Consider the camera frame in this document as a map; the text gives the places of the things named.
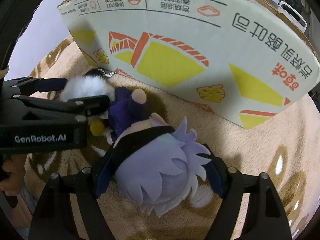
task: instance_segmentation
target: wall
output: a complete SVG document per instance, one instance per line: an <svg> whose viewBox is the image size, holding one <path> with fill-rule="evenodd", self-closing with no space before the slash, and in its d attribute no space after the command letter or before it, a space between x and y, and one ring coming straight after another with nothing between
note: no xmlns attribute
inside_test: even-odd
<svg viewBox="0 0 320 240"><path fill-rule="evenodd" d="M5 79L28 76L39 61L68 35L56 8L63 0L43 0L13 51Z"/></svg>

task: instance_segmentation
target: black and white plush toy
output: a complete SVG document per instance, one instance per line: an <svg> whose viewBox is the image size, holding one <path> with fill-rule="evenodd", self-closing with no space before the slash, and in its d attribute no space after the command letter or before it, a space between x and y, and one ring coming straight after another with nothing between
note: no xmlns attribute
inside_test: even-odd
<svg viewBox="0 0 320 240"><path fill-rule="evenodd" d="M106 81L106 77L111 77L114 72L107 73L103 69L92 69L84 76L77 76L68 80L64 90L60 94L63 102L73 98L93 97L107 95L110 101L115 100L115 89ZM99 116L91 116L89 125L97 119L108 119L108 111Z"/></svg>

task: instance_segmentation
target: plush doll arm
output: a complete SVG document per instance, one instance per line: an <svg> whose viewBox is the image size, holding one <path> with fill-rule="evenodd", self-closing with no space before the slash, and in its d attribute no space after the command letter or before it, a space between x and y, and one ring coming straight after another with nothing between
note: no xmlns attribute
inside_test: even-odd
<svg viewBox="0 0 320 240"><path fill-rule="evenodd" d="M128 99L131 96L131 91L126 87L119 87L115 90L116 102L124 99Z"/></svg>
<svg viewBox="0 0 320 240"><path fill-rule="evenodd" d="M130 113L138 120L142 121L146 118L147 114L147 96L142 89L136 89L131 94L128 102Z"/></svg>

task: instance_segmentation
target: screw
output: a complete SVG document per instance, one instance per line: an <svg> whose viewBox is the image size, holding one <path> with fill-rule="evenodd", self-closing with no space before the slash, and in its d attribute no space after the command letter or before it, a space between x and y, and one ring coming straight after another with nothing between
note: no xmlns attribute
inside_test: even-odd
<svg viewBox="0 0 320 240"><path fill-rule="evenodd" d="M51 179L56 179L58 176L59 176L58 173L55 172L55 173L52 173L50 177Z"/></svg>
<svg viewBox="0 0 320 240"><path fill-rule="evenodd" d="M229 167L228 168L228 171L232 174L236 173L237 172L237 169L235 167Z"/></svg>
<svg viewBox="0 0 320 240"><path fill-rule="evenodd" d="M262 172L262 173L261 173L261 177L262 177L263 179L269 178L268 174L266 174L265 172Z"/></svg>
<svg viewBox="0 0 320 240"><path fill-rule="evenodd" d="M77 122L85 122L87 120L87 118L83 115L77 115L76 116L76 121Z"/></svg>
<svg viewBox="0 0 320 240"><path fill-rule="evenodd" d="M84 104L84 102L83 102L83 101L76 101L75 103L76 103L76 105L78 105L78 106L80 106L80 105L83 105L83 104Z"/></svg>
<svg viewBox="0 0 320 240"><path fill-rule="evenodd" d="M90 167L85 167L82 169L82 173L83 174L89 174L91 172L91 168Z"/></svg>

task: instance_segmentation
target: yellow triangle print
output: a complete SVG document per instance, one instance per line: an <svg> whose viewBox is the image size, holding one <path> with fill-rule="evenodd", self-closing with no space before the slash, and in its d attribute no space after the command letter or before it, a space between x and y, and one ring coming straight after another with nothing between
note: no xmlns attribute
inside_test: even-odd
<svg viewBox="0 0 320 240"><path fill-rule="evenodd" d="M229 67L241 96L273 106L282 106L283 97L278 92L242 69L232 64L229 64Z"/></svg>
<svg viewBox="0 0 320 240"><path fill-rule="evenodd" d="M239 117L243 127L247 130L270 119L270 117L254 116L254 115L246 115L246 114L239 114Z"/></svg>
<svg viewBox="0 0 320 240"><path fill-rule="evenodd" d="M137 72L171 88L204 71L194 60L169 46L150 42Z"/></svg>
<svg viewBox="0 0 320 240"><path fill-rule="evenodd" d="M116 46L118 43L120 43L120 42L119 42L119 41L114 41L114 42L112 43L111 47Z"/></svg>
<svg viewBox="0 0 320 240"><path fill-rule="evenodd" d="M86 53L83 49L80 49L80 50L89 65L93 65L96 67L98 66L98 63L88 53Z"/></svg>
<svg viewBox="0 0 320 240"><path fill-rule="evenodd" d="M131 59L132 59L132 54L133 54L132 51L125 51L125 52L121 52L121 53L115 55L115 58L117 58L125 63L130 64Z"/></svg>
<svg viewBox="0 0 320 240"><path fill-rule="evenodd" d="M71 35L76 41L80 41L89 47L92 45L96 33L96 31L90 30L71 31Z"/></svg>

